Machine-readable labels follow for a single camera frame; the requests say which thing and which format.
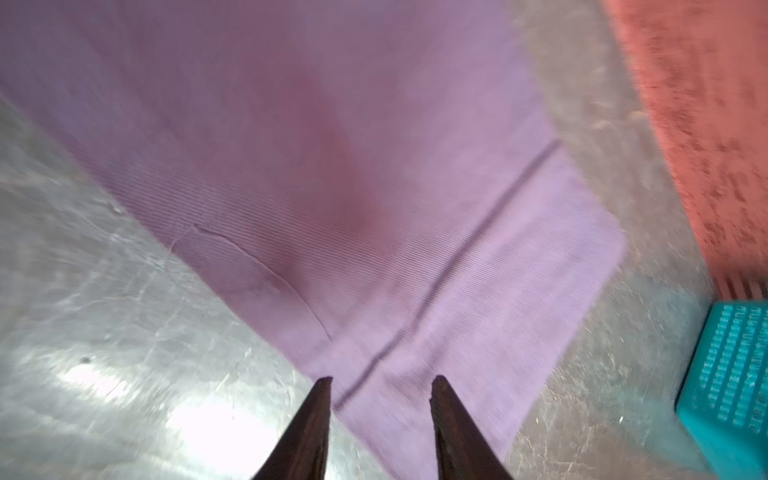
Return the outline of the purple trousers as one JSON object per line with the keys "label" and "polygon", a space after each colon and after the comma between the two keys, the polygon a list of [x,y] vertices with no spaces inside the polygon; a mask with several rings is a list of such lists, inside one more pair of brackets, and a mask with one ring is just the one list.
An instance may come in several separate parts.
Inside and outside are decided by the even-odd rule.
{"label": "purple trousers", "polygon": [[500,1],[5,1],[2,93],[398,479],[504,455],[626,241]]}

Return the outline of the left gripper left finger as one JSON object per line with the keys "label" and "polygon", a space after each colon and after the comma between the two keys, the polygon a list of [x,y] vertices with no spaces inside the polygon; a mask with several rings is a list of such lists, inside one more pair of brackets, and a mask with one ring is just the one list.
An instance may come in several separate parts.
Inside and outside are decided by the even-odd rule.
{"label": "left gripper left finger", "polygon": [[331,377],[320,378],[294,415],[276,446],[252,477],[324,479],[331,419]]}

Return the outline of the teal plastic basket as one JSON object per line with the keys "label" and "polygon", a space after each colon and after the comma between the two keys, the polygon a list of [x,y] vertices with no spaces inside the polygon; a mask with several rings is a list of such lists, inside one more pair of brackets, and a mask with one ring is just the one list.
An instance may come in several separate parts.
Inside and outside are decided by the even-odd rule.
{"label": "teal plastic basket", "polygon": [[767,477],[767,302],[709,311],[675,411],[720,479]]}

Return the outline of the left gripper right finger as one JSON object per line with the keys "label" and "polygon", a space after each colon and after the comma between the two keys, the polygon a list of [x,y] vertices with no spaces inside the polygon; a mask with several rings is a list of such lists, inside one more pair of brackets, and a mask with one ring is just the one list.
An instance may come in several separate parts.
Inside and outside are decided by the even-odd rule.
{"label": "left gripper right finger", "polygon": [[512,480],[445,376],[433,380],[429,403],[439,479]]}

